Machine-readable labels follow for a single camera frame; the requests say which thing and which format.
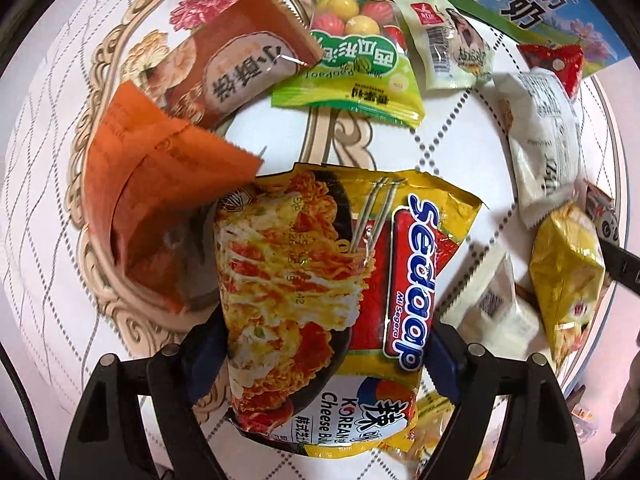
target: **white wrapper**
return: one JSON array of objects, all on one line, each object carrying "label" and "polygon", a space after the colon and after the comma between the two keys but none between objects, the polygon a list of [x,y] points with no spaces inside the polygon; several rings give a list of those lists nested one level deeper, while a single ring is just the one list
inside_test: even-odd
[{"label": "white wrapper", "polygon": [[562,83],[544,68],[496,74],[505,102],[520,217],[528,228],[571,200],[580,165],[580,124]]},{"label": "white wrapper", "polygon": [[511,258],[498,244],[441,321],[453,325],[466,343],[480,343],[495,356],[526,360],[540,352],[552,363],[542,322],[533,307],[516,295]]}]

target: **white patterned tablecloth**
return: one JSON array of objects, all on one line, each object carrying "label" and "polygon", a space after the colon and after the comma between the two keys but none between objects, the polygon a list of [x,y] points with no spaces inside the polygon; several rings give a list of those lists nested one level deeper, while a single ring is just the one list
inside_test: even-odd
[{"label": "white patterned tablecloth", "polygon": [[[121,359],[154,354],[180,341],[216,306],[214,290],[195,285],[199,310],[174,316],[157,298],[115,275],[92,243],[82,210],[84,154],[100,117],[123,78],[137,77],[225,0],[83,0],[39,64],[6,155],[0,222],[8,270],[4,287],[31,355],[60,403],[73,411],[101,355]],[[309,0],[285,0],[308,19]],[[513,41],[477,23],[496,52],[495,68],[526,64]],[[428,117],[416,131],[375,123],[348,112],[271,108],[254,100],[227,123],[231,142],[260,152],[262,174],[287,171],[297,160],[377,170],[429,171],[479,196],[482,208],[469,236],[438,277],[447,301],[491,245],[504,244],[518,282],[531,289],[527,264],[533,234],[520,222],[506,133],[492,84],[425,98]],[[575,105],[581,122],[581,178],[616,199],[626,237],[626,167],[622,144],[596,78],[582,83]],[[204,229],[203,244],[210,240]],[[610,295],[586,348],[561,371],[569,387],[597,341]],[[153,409],[141,399],[146,434],[157,462],[169,466]],[[404,466],[373,450],[339,461],[292,456],[242,438],[222,415],[221,378],[195,411],[229,478],[313,480],[410,478]]]}]

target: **light green snack packet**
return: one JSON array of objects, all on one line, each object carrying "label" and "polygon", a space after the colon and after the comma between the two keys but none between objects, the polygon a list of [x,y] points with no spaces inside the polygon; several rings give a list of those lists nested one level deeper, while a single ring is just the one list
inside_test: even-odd
[{"label": "light green snack packet", "polygon": [[332,107],[417,127],[422,98],[389,0],[314,0],[320,64],[276,86],[271,104]]},{"label": "light green snack packet", "polygon": [[427,90],[469,88],[491,80],[494,51],[448,0],[393,0],[414,38]]}]

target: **pink candy ball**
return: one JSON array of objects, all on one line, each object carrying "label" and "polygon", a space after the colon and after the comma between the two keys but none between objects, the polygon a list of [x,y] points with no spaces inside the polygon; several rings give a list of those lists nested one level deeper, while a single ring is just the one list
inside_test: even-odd
[{"label": "pink candy ball", "polygon": [[311,30],[322,30],[332,36],[344,36],[344,21],[335,14],[326,12],[316,16],[311,23]]},{"label": "pink candy ball", "polygon": [[395,20],[393,7],[387,2],[367,2],[360,8],[360,13],[379,25],[388,25]]}]

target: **yellow candy ball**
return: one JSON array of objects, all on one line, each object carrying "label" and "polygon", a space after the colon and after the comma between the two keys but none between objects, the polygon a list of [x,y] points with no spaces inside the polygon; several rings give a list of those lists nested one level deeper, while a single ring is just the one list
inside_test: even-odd
[{"label": "yellow candy ball", "polygon": [[360,6],[357,0],[329,0],[326,10],[346,22],[360,13]]},{"label": "yellow candy ball", "polygon": [[372,20],[369,16],[355,16],[347,22],[344,32],[347,35],[376,36],[380,34],[380,27],[376,20]]},{"label": "yellow candy ball", "polygon": [[326,7],[327,5],[329,5],[329,2],[331,0],[318,0],[316,2],[316,15],[318,14],[322,14],[323,12],[326,11]]}]

